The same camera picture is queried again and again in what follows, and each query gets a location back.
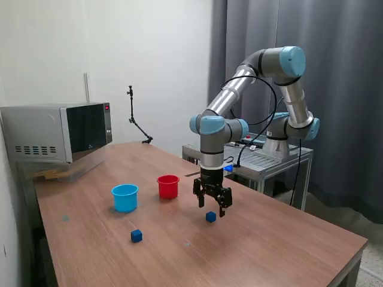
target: blue cube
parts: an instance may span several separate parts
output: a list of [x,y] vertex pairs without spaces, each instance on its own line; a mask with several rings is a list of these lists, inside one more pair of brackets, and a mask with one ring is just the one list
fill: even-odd
[[206,221],[209,221],[210,223],[212,223],[216,219],[217,219],[217,216],[213,211],[209,211],[208,213],[206,213]]
[[134,243],[140,242],[142,240],[142,232],[137,229],[130,232],[130,238]]

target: white wall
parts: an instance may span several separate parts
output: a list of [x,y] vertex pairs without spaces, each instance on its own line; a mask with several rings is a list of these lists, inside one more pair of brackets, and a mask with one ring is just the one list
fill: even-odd
[[[3,100],[4,89],[0,79],[0,102]],[[16,224],[20,207],[18,201],[0,129],[0,286],[22,285],[24,273]]]
[[212,1],[85,0],[90,98],[111,102],[114,143],[145,139],[181,155],[199,140],[189,119],[206,108]]
[[85,101],[79,0],[2,0],[0,77],[8,105]]

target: tile floor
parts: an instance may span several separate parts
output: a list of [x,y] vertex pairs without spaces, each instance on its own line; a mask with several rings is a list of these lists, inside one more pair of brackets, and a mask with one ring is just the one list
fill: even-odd
[[[290,201],[290,193],[279,197],[284,202]],[[374,224],[360,213],[345,207],[330,208],[323,205],[312,194],[308,195],[306,211],[323,220],[336,224],[369,239],[369,244],[363,252],[361,265],[383,276],[383,224]],[[357,281],[358,287],[383,287],[383,282],[360,270]]]

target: blue cup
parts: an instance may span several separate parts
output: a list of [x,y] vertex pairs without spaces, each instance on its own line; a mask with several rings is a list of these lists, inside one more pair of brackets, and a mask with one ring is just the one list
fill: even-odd
[[114,208],[118,212],[132,212],[137,208],[138,186],[121,184],[112,189]]

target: microwave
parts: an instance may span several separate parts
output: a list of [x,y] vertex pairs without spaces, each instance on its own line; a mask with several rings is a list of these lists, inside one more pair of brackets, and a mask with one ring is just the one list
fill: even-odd
[[0,112],[15,161],[73,163],[112,141],[107,102],[5,106]]

